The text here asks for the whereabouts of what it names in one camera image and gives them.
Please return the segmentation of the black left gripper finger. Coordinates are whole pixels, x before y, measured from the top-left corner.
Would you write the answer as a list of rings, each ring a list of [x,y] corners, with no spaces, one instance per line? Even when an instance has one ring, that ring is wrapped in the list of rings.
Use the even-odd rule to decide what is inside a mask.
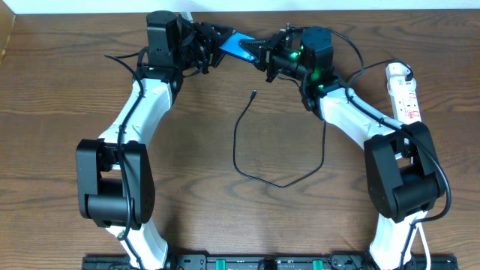
[[[209,40],[211,50],[218,50],[235,32],[235,29],[229,25],[218,25],[205,22],[205,36]]]
[[[221,50],[214,51],[210,54],[208,60],[208,66],[216,68],[224,59],[225,53]]]

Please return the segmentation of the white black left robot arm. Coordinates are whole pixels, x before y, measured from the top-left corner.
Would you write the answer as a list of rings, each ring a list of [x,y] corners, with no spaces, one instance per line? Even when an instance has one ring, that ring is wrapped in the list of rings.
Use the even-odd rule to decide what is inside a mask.
[[[83,269],[168,269],[169,246],[152,218],[155,184],[148,146],[180,92],[184,72],[207,74],[235,33],[227,25],[192,22],[159,10],[146,17],[148,44],[112,60],[132,75],[132,92],[115,121],[97,138],[76,147],[79,212],[117,238],[125,256],[86,256]]]

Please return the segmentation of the blue Galaxy smartphone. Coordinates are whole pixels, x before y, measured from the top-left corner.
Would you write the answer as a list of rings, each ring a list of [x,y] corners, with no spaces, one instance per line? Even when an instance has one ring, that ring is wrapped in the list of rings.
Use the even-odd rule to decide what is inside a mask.
[[[253,63],[256,58],[250,52],[246,51],[240,46],[240,42],[243,40],[254,41],[254,38],[247,36],[246,34],[236,32],[220,46],[220,51],[242,61]]]

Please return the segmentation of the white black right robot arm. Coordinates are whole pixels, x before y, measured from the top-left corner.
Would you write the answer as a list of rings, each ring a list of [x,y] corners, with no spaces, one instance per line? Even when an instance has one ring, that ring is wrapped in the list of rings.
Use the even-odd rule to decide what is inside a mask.
[[[435,152],[428,127],[402,122],[364,102],[333,65],[335,31],[323,27],[286,27],[268,39],[236,33],[223,45],[229,54],[253,64],[268,80],[297,84],[301,101],[327,125],[341,129],[364,151],[367,188],[379,212],[369,254],[376,269],[405,269],[414,235],[440,197],[451,187]]]

